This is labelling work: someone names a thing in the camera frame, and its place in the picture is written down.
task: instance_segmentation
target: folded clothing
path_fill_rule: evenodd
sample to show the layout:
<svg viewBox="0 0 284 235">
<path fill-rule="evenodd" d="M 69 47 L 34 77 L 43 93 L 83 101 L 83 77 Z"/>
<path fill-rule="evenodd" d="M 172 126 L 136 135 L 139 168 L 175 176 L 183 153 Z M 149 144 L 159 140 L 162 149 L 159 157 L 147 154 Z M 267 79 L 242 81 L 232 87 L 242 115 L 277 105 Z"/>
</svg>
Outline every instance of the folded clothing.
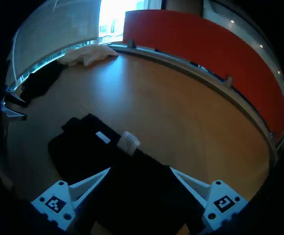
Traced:
<svg viewBox="0 0 284 235">
<path fill-rule="evenodd" d="M 139 149 L 127 155 L 117 148 L 120 135 L 92 114 L 74 117 L 62 129 L 49 152 L 64 181 L 79 182 L 111 167 L 92 192 L 91 207 L 83 208 L 78 227 L 94 216 L 114 234 L 175 234 L 185 223 L 191 231 L 203 228 L 204 208 L 168 166 Z"/>
</svg>

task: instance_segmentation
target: black fabric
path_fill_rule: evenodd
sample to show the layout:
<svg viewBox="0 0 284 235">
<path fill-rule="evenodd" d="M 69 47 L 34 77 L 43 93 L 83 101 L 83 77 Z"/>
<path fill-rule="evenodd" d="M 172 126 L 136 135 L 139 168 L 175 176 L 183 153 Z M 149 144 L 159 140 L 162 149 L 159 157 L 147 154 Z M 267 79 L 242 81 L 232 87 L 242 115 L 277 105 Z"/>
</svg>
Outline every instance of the black fabric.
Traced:
<svg viewBox="0 0 284 235">
<path fill-rule="evenodd" d="M 32 99 L 45 95 L 65 68 L 67 68 L 66 65 L 53 61 L 35 73 L 30 74 L 22 84 L 23 92 L 20 94 L 20 98 L 28 105 Z"/>
<path fill-rule="evenodd" d="M 111 167 L 78 211 L 79 232 L 95 220 L 114 234 L 175 234 L 185 223 L 192 232 L 203 229 L 203 207 L 168 166 L 139 149 L 128 156 L 116 147 L 120 135 L 91 114 L 70 119 L 62 129 L 49 153 L 64 181 L 79 182 Z M 98 131 L 111 141 L 103 142 Z"/>
<path fill-rule="evenodd" d="M 120 135 L 94 115 L 70 119 L 62 126 L 64 133 L 49 143 L 49 154 L 60 176 L 74 184 L 110 166 L 120 164 L 128 156 L 115 146 Z M 111 141 L 106 144 L 95 134 L 101 131 Z"/>
</svg>

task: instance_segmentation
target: white label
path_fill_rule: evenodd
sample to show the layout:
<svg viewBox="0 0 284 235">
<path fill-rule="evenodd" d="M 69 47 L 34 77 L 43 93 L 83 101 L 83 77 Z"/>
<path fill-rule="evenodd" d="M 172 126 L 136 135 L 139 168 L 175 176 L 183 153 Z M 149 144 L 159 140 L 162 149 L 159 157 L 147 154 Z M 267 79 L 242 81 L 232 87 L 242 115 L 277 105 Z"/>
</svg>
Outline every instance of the white label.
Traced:
<svg viewBox="0 0 284 235">
<path fill-rule="evenodd" d="M 117 143 L 117 147 L 125 151 L 130 156 L 133 155 L 135 150 L 139 147 L 140 141 L 130 132 L 126 131 Z"/>
<path fill-rule="evenodd" d="M 101 139 L 103 140 L 106 144 L 108 144 L 110 142 L 110 139 L 104 135 L 102 132 L 97 132 L 96 135 Z"/>
</svg>

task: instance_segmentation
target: metal bracket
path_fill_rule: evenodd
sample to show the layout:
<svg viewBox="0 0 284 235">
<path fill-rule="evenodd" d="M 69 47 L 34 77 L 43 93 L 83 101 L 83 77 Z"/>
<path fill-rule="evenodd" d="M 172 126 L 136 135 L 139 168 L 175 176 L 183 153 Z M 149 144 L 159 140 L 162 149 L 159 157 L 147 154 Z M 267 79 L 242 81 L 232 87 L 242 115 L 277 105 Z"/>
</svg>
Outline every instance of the metal bracket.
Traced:
<svg viewBox="0 0 284 235">
<path fill-rule="evenodd" d="M 133 49 L 137 48 L 133 39 L 130 39 L 127 48 L 133 48 Z"/>
<path fill-rule="evenodd" d="M 227 79 L 225 80 L 225 87 L 231 89 L 232 83 L 233 83 L 233 77 L 228 76 Z"/>
</svg>

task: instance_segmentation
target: wooden floor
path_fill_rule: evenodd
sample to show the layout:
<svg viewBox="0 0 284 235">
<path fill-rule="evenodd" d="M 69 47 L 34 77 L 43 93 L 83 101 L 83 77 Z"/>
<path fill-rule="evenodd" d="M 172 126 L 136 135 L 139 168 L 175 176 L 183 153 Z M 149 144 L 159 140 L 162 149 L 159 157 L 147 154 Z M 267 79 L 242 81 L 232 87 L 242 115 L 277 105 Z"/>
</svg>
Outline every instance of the wooden floor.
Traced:
<svg viewBox="0 0 284 235">
<path fill-rule="evenodd" d="M 48 142 L 71 117 L 89 112 L 162 164 L 211 183 L 221 179 L 246 199 L 268 174 L 268 147 L 253 124 L 219 94 L 175 70 L 120 55 L 66 69 L 10 124 L 9 161 L 17 194 L 32 200 L 60 179 Z"/>
</svg>

